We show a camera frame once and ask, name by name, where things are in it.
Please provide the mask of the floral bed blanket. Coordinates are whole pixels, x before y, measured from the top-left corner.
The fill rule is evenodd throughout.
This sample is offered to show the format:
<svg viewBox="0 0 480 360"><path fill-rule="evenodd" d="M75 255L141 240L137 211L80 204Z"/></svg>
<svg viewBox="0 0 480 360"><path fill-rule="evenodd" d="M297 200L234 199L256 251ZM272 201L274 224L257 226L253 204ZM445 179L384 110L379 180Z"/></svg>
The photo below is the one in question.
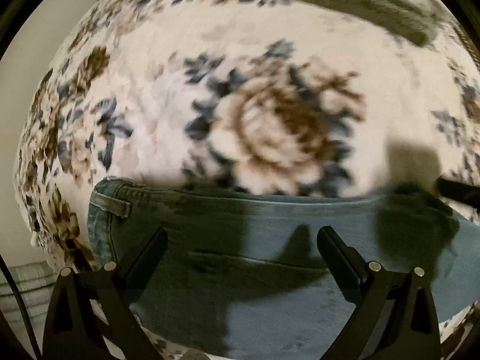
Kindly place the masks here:
<svg viewBox="0 0 480 360"><path fill-rule="evenodd" d="M420 47L298 0L99 0L19 137L32 244L59 274L108 263L88 236L108 178L318 198L414 185L479 226L479 50L442 6ZM438 323L439 359L479 357L479 299Z"/></svg>

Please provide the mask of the grey striped curtain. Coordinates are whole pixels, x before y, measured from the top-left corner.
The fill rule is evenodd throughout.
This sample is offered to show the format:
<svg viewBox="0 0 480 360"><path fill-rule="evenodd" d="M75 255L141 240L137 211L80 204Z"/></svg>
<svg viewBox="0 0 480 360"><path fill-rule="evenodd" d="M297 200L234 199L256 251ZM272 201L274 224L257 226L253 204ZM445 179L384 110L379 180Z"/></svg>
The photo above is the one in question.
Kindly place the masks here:
<svg viewBox="0 0 480 360"><path fill-rule="evenodd" d="M8 267L8 270L24 301L38 346L41 348L50 297L58 275L47 262ZM13 331L27 340L28 334L18 303L3 273L1 273L1 312Z"/></svg>

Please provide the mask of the blue denim jeans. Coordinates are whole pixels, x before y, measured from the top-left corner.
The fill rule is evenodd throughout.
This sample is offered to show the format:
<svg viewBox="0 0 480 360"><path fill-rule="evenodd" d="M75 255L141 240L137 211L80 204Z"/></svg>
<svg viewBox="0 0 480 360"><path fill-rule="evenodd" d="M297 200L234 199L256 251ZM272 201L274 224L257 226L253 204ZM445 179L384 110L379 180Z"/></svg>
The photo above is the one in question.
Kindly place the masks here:
<svg viewBox="0 0 480 360"><path fill-rule="evenodd" d="M318 198L108 178L89 200L99 264L126 262L167 231L166 254L132 311L172 355L319 358L353 310L317 250L325 225L389 270L421 267L442 321L479 300L479 225L414 185Z"/></svg>

